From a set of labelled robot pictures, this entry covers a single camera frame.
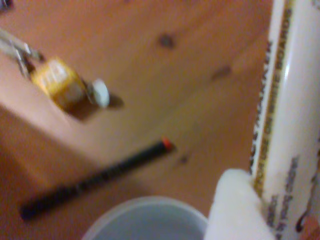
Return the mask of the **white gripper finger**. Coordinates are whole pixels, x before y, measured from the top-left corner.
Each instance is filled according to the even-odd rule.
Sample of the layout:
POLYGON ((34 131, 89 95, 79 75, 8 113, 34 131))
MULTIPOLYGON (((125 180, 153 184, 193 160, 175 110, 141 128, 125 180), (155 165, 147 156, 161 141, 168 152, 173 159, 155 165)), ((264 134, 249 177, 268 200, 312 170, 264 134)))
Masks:
POLYGON ((231 168, 218 180, 208 215, 205 240, 274 240, 262 215, 263 203, 251 176, 231 168))

